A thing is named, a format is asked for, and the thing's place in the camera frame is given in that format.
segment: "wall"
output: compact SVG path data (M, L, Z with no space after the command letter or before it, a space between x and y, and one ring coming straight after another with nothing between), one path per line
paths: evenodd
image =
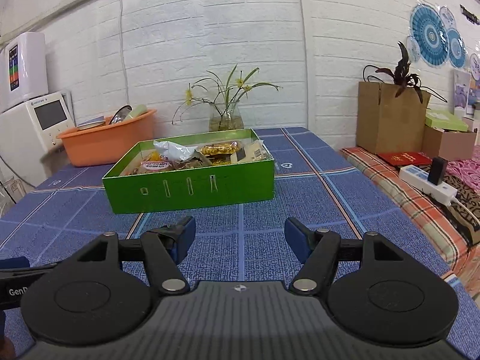
M477 0L424 0L447 5L457 20L469 53L480 40L480 27L460 13L460 4L480 14ZM409 35L410 13L418 0L308 0L312 20L315 66L315 125L312 130L330 145L340 148L355 144L357 82L366 64L393 68L400 59L397 41ZM447 99L453 96L450 63L429 67L422 60L412 64L423 85ZM434 97L430 105L444 107Z
M4 5L1 32L18 24L15 14L24 12L25 7L19 7L25 1L0 0ZM478 1L426 1L452 10L472 52L480 27L466 21L459 5L480 14ZM400 58L397 41L405 41L416 3L123 0L130 101L158 110L159 136L204 131L209 110L202 105L186 112L182 123L171 125L188 83L203 77L206 70L226 74L239 62L243 71L260 67L258 80L283 87L278 93L259 88L242 101L247 126L308 125L335 148L352 146L362 69L367 63L396 65ZM125 103L118 14L119 0L92 0L41 29L47 42L49 88L71 90L80 121L111 114ZM420 61L412 68L425 85L451 97L449 64L431 68ZM435 99L431 103L443 107Z
M132 106L156 108L158 136L204 131L209 109L172 126L188 83L207 70L225 76L259 67L242 100L248 126L306 125L305 53L299 0L122 0L123 49ZM69 88L79 121L125 103L119 55L119 0L93 0L42 28L50 91Z

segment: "gray ribbed panel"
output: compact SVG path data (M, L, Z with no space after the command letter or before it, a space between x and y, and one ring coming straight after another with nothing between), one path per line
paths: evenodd
M243 284L244 291L234 287ZM457 360L446 342L415 349L364 343L338 328L318 300L280 282L200 282L163 300L136 332L69 349L38 343L22 360Z

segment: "orange plastic basin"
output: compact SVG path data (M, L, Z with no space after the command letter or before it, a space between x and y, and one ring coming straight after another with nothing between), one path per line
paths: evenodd
M59 134L70 162L76 167L112 164L117 162L136 143L153 139L153 114L146 114L121 123L79 130L69 128ZM112 116L106 117L109 123Z

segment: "leopard print fabric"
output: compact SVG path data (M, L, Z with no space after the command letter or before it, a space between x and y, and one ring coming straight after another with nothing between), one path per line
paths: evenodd
M426 172L430 171L430 165L421 165L419 168ZM443 181L456 188L458 190L457 199L468 207L477 218L480 218L480 196L456 175L445 173ZM452 203L450 207L445 207L434 199L431 199L431 201L465 239L469 248L480 242L480 226L463 207L456 203Z

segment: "table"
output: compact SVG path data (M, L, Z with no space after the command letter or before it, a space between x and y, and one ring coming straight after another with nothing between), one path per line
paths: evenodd
M196 280L284 280L300 269L285 242L294 216L309 228L344 238L378 231L451 285L459 312L449 342L471 359L480 355L480 310L424 235L362 173L303 127L256 131L275 158L275 198L184 211L115 215L101 178L111 166L68 166L28 193L0 219L0 259L25 256L33 266L68 257L105 231L137 238L145 230L193 215L197 237L179 266ZM341 263L337 277L358 268ZM124 269L146 280L139 263ZM32 345L20 310L7 311L5 334L18 354Z

